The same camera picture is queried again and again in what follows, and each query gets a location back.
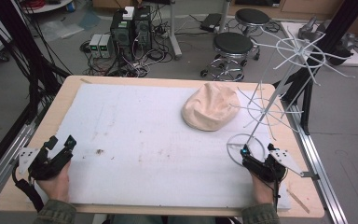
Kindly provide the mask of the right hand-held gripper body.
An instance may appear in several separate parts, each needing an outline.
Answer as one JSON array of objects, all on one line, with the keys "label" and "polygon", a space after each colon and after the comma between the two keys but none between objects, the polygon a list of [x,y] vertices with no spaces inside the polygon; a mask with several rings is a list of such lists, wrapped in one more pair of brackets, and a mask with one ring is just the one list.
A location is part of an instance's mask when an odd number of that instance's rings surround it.
[{"label": "right hand-held gripper body", "polygon": [[301,168],[289,152],[280,149],[270,151],[264,161],[260,161],[252,155],[242,156],[242,165],[265,182],[274,182],[275,180],[281,182],[287,170],[291,170],[299,176],[302,173]]}]

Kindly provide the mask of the beige cap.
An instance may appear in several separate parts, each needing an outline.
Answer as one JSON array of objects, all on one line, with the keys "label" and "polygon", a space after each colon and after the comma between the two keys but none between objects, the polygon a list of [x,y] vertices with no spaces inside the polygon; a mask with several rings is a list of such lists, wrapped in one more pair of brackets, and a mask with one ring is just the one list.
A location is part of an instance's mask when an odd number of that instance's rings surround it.
[{"label": "beige cap", "polygon": [[215,132],[232,121],[239,113],[237,93],[220,82],[203,84],[184,103],[181,115],[191,128]]}]

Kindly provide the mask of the grey power supply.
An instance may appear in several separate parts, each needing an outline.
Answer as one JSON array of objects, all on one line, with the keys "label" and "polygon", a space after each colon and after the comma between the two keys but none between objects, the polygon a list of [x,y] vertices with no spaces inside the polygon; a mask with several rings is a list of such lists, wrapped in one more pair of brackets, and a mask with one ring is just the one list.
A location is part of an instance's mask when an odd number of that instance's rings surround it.
[{"label": "grey power supply", "polygon": [[113,55],[114,48],[111,35],[102,35],[99,50],[102,58],[110,58]]},{"label": "grey power supply", "polygon": [[101,35],[96,34],[91,38],[91,40],[89,42],[89,49],[90,49],[91,55],[94,58],[100,58],[101,57],[101,53],[100,53],[100,50],[99,50],[99,43],[100,43],[101,38],[102,38]]}]

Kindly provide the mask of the grey machine part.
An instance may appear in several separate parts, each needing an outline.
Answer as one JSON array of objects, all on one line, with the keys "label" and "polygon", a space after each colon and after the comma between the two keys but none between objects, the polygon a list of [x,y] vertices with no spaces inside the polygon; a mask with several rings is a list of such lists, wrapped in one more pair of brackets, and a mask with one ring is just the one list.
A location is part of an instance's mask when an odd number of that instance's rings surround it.
[{"label": "grey machine part", "polygon": [[314,41],[320,38],[325,32],[326,26],[324,23],[322,23],[317,27],[314,27],[315,24],[316,24],[316,17],[312,17],[305,25],[303,25],[298,30],[298,34],[297,34],[298,38],[309,40],[309,41]]}]

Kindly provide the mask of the person's right hand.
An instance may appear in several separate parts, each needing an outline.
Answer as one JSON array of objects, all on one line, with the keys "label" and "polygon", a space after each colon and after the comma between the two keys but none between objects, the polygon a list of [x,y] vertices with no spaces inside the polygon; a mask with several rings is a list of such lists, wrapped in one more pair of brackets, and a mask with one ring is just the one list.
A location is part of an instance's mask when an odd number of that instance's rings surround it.
[{"label": "person's right hand", "polygon": [[266,184],[256,175],[251,174],[253,181],[253,194],[255,204],[273,204],[273,189],[271,184]]}]

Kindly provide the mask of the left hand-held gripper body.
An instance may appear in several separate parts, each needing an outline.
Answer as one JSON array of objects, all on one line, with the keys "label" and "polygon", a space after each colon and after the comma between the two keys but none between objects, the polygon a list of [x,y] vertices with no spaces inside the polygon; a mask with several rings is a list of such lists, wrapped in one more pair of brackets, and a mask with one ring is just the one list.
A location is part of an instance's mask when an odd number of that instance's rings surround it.
[{"label": "left hand-held gripper body", "polygon": [[65,147],[51,159],[48,147],[23,147],[19,155],[19,173],[27,173],[30,180],[49,180],[58,175],[72,159],[72,151],[70,147]]}]

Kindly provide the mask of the white wire hat rack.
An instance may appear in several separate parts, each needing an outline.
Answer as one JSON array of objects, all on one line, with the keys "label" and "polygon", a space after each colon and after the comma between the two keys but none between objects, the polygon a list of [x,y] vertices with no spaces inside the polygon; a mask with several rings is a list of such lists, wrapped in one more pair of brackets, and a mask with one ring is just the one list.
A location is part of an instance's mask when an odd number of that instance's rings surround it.
[{"label": "white wire hat rack", "polygon": [[278,39],[275,45],[269,44],[261,44],[256,43],[258,47],[266,47],[274,49],[273,54],[278,53],[281,57],[283,57],[283,61],[274,67],[274,70],[279,69],[285,63],[290,63],[290,66],[283,76],[282,80],[278,83],[278,86],[275,88],[275,91],[271,94],[269,98],[263,97],[263,91],[261,87],[263,85],[263,79],[260,79],[257,83],[253,95],[248,97],[245,93],[242,95],[248,99],[248,104],[244,107],[253,119],[248,123],[251,125],[253,122],[255,126],[250,134],[245,133],[244,136],[247,136],[247,141],[241,145],[232,143],[232,140],[235,137],[240,136],[236,134],[230,137],[227,141],[227,153],[228,156],[239,166],[242,166],[242,159],[235,159],[232,155],[230,150],[231,149],[238,149],[242,150],[244,147],[250,153],[251,158],[253,157],[250,145],[253,142],[257,142],[259,147],[257,151],[261,151],[263,156],[260,158],[255,158],[256,161],[265,161],[269,153],[267,152],[266,148],[263,146],[262,142],[255,136],[255,132],[258,129],[260,124],[269,127],[269,130],[272,131],[271,127],[281,123],[283,124],[283,117],[285,115],[290,114],[288,109],[283,109],[276,104],[276,99],[282,99],[279,95],[280,91],[282,90],[283,86],[289,80],[296,81],[297,79],[304,78],[305,82],[300,86],[300,89],[296,91],[295,97],[290,101],[289,106],[291,106],[297,96],[306,89],[308,85],[316,84],[316,73],[322,67],[326,66],[336,73],[340,74],[343,77],[347,77],[347,75],[341,73],[336,68],[332,67],[327,63],[328,58],[334,58],[338,60],[346,60],[348,57],[341,57],[335,54],[328,53],[326,49],[323,49],[324,42],[326,39],[326,34],[321,34],[319,37],[314,39],[313,41],[299,39],[294,37],[290,34],[289,37],[280,38],[273,33],[266,32],[268,35],[272,35]]}]

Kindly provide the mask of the white foam mat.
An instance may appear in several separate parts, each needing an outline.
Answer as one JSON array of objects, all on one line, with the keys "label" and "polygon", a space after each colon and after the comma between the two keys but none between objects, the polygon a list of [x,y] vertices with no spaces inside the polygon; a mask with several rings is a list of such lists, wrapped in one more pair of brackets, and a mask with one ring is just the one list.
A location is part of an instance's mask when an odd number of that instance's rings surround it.
[{"label": "white foam mat", "polygon": [[241,166],[248,144],[263,160],[269,130],[240,93],[238,115],[215,132],[189,127],[181,109],[192,88],[83,84],[59,130],[76,140],[70,199],[79,204],[242,208],[252,179]]}]

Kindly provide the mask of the black round stool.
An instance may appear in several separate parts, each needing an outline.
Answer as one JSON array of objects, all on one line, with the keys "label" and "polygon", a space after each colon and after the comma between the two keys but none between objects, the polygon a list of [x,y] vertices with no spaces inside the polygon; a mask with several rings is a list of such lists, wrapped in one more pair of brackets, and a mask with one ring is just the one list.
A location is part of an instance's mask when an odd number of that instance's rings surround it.
[{"label": "black round stool", "polygon": [[242,81],[247,56],[254,43],[250,37],[238,33],[222,33],[213,39],[214,59],[200,71],[201,77],[211,76],[217,81]]},{"label": "black round stool", "polygon": [[252,29],[266,25],[270,17],[258,9],[242,8],[235,13],[235,20],[244,27],[242,33],[248,35]]}]

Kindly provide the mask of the grey metal stand leg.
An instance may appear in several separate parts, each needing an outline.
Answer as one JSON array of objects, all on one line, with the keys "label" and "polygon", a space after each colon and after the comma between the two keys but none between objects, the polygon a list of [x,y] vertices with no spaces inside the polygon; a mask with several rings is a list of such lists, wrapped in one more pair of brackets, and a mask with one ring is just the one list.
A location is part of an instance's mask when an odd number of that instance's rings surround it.
[{"label": "grey metal stand leg", "polygon": [[169,0],[170,2],[170,31],[169,39],[171,41],[172,50],[175,60],[180,60],[182,58],[182,51],[180,49],[178,40],[175,35],[175,0]]}]

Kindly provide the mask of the black computer tower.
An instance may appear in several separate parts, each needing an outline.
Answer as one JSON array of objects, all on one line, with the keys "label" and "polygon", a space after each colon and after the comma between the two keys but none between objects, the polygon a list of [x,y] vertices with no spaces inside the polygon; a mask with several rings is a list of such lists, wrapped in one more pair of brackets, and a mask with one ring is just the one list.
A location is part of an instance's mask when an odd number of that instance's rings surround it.
[{"label": "black computer tower", "polygon": [[144,50],[152,49],[151,6],[137,7],[133,21],[138,45]]},{"label": "black computer tower", "polygon": [[126,60],[132,61],[131,46],[134,39],[133,21],[123,19],[124,10],[118,10],[113,15],[110,33],[113,38],[117,56],[124,56]]}]

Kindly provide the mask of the aluminium rail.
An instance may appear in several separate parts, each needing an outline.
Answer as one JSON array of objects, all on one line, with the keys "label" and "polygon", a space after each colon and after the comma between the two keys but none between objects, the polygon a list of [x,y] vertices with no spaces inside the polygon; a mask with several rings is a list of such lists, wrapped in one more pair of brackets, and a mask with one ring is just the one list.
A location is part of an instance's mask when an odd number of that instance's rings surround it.
[{"label": "aluminium rail", "polygon": [[324,210],[328,213],[333,224],[349,224],[334,188],[330,183],[327,172],[324,169],[318,150],[314,145],[311,136],[306,134],[300,125],[301,116],[298,107],[292,105],[288,106],[287,109],[289,112],[294,112],[294,115],[290,116],[290,121],[298,131],[297,135],[299,137],[300,145],[304,152],[306,163],[310,167],[312,180],[322,197]]},{"label": "aluminium rail", "polygon": [[35,122],[22,126],[15,123],[0,142],[0,184],[7,178],[21,147],[27,145],[37,128]]}]

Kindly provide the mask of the black frame post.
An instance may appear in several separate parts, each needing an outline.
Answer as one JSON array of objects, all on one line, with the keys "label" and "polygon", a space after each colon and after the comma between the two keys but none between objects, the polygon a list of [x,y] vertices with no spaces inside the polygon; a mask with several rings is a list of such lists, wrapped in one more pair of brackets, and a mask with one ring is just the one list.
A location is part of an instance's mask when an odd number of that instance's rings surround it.
[{"label": "black frame post", "polygon": [[[316,49],[319,48],[324,53],[332,53],[336,48],[338,41],[342,36],[349,30],[351,25],[358,17],[358,0],[344,0],[341,4],[336,15],[331,20],[328,25],[325,36],[317,42],[316,46],[313,48],[311,56],[315,56],[315,59],[308,58],[304,64],[310,63],[311,65],[316,65],[318,60],[321,60],[323,57],[316,54]],[[300,126],[305,132],[306,135],[310,134],[309,131],[309,117],[310,117],[310,104],[312,96],[312,87],[315,84],[315,81],[312,79],[312,75],[318,73],[318,68],[300,68],[298,71],[293,73],[286,84],[290,83],[290,87],[286,94],[283,96],[285,102],[291,103],[292,101],[297,101],[298,97],[301,94],[303,96],[303,105],[300,118]]]}]

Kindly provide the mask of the clear plastic sheet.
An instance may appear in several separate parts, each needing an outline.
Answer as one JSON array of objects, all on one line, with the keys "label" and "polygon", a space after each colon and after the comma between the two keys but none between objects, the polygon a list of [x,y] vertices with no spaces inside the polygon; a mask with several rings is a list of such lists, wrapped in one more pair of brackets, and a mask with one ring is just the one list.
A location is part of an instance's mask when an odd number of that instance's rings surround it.
[{"label": "clear plastic sheet", "polygon": [[83,28],[77,24],[65,25],[62,21],[48,21],[43,23],[40,28],[47,42],[66,39],[83,31]]}]

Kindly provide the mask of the white box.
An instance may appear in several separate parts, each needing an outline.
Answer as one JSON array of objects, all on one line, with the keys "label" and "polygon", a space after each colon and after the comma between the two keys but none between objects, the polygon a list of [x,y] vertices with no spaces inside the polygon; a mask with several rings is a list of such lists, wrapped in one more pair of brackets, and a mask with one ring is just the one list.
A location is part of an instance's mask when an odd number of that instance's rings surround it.
[{"label": "white box", "polygon": [[131,21],[134,16],[134,7],[125,7],[122,18],[124,21]]}]

